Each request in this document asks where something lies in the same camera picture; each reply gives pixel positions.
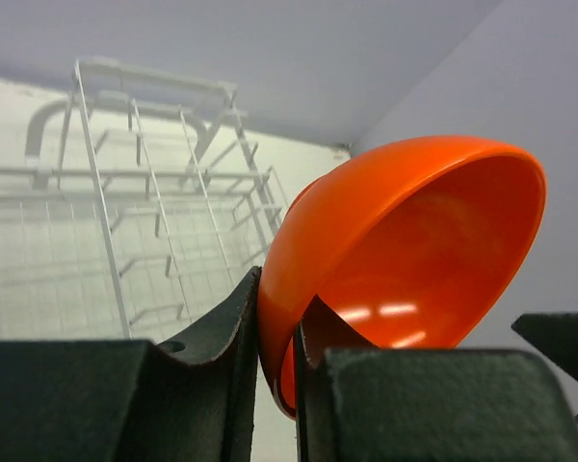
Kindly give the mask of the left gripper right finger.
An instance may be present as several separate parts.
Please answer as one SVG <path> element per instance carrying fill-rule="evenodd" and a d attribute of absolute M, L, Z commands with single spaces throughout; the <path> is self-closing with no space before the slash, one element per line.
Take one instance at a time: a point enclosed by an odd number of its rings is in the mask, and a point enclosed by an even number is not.
<path fill-rule="evenodd" d="M 533 353 L 380 348 L 314 298 L 294 364 L 301 461 L 578 461 L 578 425 Z"/>

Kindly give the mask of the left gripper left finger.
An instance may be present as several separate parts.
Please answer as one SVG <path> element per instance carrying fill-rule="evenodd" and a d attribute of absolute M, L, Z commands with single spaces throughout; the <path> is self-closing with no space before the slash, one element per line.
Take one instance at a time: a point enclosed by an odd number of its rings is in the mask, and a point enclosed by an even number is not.
<path fill-rule="evenodd" d="M 249 460 L 260 275 L 160 344 L 0 341 L 0 461 Z"/>

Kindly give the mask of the orange bowl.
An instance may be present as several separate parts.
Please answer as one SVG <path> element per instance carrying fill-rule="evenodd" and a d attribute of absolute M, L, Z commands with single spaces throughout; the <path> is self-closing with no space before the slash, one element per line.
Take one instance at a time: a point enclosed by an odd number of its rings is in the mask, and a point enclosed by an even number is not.
<path fill-rule="evenodd" d="M 527 150 L 461 135 L 394 141 L 310 183 L 258 289 L 261 364 L 278 408 L 296 414 L 293 336 L 315 300 L 377 347 L 461 343 L 523 264 L 546 189 Z"/>

